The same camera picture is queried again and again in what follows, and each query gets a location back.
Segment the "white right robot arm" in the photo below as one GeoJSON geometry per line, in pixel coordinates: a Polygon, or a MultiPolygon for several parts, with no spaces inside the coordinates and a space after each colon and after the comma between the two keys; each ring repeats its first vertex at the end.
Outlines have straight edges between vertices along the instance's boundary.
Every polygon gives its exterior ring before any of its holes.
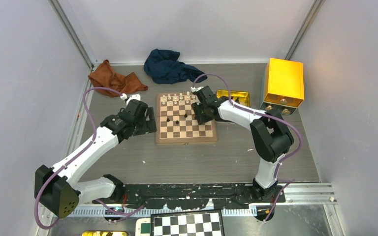
{"type": "Polygon", "coordinates": [[[212,120],[231,122],[251,132],[260,157],[259,169],[253,179],[253,194],[258,201],[267,201],[278,182],[276,171],[279,163],[294,143],[281,114],[276,110],[255,110],[226,96],[217,97],[208,86],[191,87],[190,91],[196,97],[191,107],[199,124],[212,120]]]}

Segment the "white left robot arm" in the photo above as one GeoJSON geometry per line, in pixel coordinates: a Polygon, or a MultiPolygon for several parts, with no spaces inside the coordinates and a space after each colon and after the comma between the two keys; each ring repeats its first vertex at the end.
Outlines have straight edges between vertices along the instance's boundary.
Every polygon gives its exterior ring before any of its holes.
{"type": "Polygon", "coordinates": [[[81,182],[82,175],[106,152],[132,136],[156,132],[153,107],[139,94],[126,99],[126,106],[107,116],[95,134],[62,161],[52,167],[40,166],[35,172],[34,197],[54,213],[65,218],[78,205],[95,200],[118,203],[124,198],[122,181],[111,174],[81,182]]]}

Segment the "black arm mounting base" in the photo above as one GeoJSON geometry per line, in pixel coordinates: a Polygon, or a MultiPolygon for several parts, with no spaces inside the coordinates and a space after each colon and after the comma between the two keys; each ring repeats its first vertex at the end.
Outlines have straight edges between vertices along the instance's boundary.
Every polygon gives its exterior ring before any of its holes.
{"type": "Polygon", "coordinates": [[[119,194],[102,202],[146,209],[195,210],[205,209],[207,204],[214,209],[247,209],[251,204],[285,202],[281,188],[274,185],[270,190],[261,190],[252,183],[126,184],[119,194]]]}

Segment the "yellow metal tray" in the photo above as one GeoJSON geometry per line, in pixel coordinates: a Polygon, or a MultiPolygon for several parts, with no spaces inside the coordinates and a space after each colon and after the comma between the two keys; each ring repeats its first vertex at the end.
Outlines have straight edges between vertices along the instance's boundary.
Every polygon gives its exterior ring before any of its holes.
{"type": "Polygon", "coordinates": [[[216,91],[217,98],[227,97],[240,105],[250,107],[250,94],[247,91],[232,90],[230,93],[227,90],[218,89],[216,91]]]}

